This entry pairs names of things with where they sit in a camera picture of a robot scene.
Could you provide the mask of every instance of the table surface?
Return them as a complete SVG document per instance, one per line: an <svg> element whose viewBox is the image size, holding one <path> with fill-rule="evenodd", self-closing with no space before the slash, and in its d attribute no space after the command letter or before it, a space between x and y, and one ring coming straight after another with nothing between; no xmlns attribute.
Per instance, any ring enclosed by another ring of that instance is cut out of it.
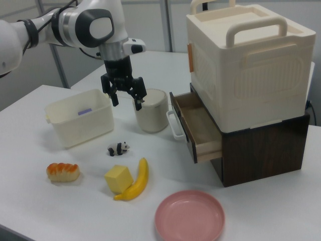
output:
<svg viewBox="0 0 321 241"><path fill-rule="evenodd" d="M176 54L166 56L170 61ZM218 240L321 239L321 128L309 126L301 170L224 188L209 162L193 163L170 127L143 132L129 98L120 97L113 107L112 132L64 149L44 108L76 93L41 86L0 112L0 227L30 240L161 240L153 221L158 205L175 192L194 189L224 208ZM123 141L128 153L107 155L110 143ZM104 174L126 165L135 179L142 157L150 168L146 189L132 201L114 201ZM51 183L46 168L53 162L78 164L80 177Z"/></svg>
<svg viewBox="0 0 321 241"><path fill-rule="evenodd" d="M142 77L146 89L161 89L168 95L190 92L191 74L189 71L188 55L184 53L167 53L146 51L132 55L132 75ZM102 65L91 74L71 87L72 90L86 91L101 89L100 77L106 73ZM131 98L126 92L118 91L117 96Z"/></svg>

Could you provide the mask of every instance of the toy banana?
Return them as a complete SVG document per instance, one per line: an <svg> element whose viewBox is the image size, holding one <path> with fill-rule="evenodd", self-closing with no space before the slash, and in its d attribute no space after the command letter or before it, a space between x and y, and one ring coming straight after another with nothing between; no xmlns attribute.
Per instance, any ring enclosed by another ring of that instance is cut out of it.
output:
<svg viewBox="0 0 321 241"><path fill-rule="evenodd" d="M114 196L114 200L132 200L139 196L145 189L148 181L148 163L145 158L139 161L138 177L134 184L128 187L123 193Z"/></svg>

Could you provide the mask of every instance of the pink dish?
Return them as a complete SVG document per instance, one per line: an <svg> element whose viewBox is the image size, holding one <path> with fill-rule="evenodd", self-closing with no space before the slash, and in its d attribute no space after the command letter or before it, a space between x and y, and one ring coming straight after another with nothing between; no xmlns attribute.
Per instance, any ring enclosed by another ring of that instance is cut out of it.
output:
<svg viewBox="0 0 321 241"><path fill-rule="evenodd" d="M155 213L155 226L166 241L214 241L222 233L225 214L213 196L186 190L164 199Z"/></svg>

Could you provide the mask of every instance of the purple object in basket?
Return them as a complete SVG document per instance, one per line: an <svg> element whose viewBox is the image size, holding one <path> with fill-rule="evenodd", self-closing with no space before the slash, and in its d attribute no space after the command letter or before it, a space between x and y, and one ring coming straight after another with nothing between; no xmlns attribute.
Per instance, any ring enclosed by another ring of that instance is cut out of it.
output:
<svg viewBox="0 0 321 241"><path fill-rule="evenodd" d="M88 112L91 112L91 111L92 111L91 108L85 109L85 110L82 110L82 111L78 112L78 115L82 115L82 114L85 114L85 113L88 113Z"/></svg>

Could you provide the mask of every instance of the toy bread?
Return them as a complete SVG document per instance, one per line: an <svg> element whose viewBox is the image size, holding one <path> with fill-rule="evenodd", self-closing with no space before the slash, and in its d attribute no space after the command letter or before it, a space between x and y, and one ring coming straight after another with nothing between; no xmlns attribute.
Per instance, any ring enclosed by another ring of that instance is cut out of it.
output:
<svg viewBox="0 0 321 241"><path fill-rule="evenodd" d="M72 182L80 174L77 164L52 163L47 167L48 178L53 182Z"/></svg>

